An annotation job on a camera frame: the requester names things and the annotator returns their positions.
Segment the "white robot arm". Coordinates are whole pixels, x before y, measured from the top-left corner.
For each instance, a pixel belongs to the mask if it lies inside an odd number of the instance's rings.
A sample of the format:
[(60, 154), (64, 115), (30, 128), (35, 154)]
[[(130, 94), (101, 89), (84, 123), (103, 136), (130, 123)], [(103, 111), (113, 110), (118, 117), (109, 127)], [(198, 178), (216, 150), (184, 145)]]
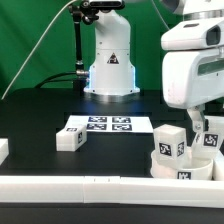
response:
[[(193, 130), (206, 130), (204, 104), (224, 96), (224, 0), (160, 0), (183, 21), (161, 37), (163, 97), (185, 109)], [(137, 93), (130, 62), (130, 25), (116, 13), (122, 0), (87, 0), (98, 11), (96, 56), (85, 92), (106, 101)]]

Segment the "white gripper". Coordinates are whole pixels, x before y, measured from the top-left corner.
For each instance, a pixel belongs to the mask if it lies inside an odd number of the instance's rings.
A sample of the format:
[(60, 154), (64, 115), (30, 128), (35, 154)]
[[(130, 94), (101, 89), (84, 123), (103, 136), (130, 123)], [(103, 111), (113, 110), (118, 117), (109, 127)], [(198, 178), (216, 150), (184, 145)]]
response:
[(205, 131), (205, 105), (224, 97), (224, 57), (217, 48), (175, 51), (162, 64), (165, 102), (173, 108), (188, 109), (195, 133)]

